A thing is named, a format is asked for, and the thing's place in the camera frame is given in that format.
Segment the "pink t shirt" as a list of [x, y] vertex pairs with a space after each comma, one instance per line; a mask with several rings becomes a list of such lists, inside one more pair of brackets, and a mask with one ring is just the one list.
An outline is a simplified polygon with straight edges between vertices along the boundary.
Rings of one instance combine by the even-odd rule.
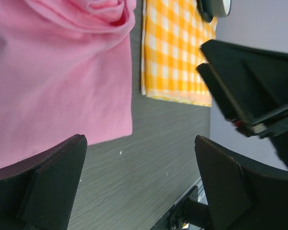
[[132, 133], [134, 0], [0, 0], [0, 168]]

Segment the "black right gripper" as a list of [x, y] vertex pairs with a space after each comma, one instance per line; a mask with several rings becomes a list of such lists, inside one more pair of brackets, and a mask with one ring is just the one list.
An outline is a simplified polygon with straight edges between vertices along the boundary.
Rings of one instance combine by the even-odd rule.
[[226, 120], [241, 134], [268, 138], [288, 168], [288, 53], [209, 40], [197, 67]]

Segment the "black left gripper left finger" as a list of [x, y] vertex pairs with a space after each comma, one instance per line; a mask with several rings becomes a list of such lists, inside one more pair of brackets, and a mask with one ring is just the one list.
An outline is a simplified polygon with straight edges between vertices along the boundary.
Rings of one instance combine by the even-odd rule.
[[87, 151], [84, 135], [0, 169], [0, 230], [65, 230]]

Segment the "orange checkered cloth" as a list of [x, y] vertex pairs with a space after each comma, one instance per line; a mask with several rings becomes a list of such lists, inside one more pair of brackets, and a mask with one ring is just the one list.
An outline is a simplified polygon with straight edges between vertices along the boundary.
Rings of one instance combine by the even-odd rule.
[[152, 99], [210, 107], [212, 96], [197, 72], [206, 61], [199, 47], [216, 36], [195, 0], [143, 1], [141, 94]]

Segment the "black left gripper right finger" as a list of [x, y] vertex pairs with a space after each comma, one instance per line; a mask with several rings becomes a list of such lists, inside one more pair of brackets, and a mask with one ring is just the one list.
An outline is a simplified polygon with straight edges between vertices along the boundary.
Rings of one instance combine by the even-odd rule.
[[195, 155], [216, 230], [288, 230], [288, 171], [198, 135]]

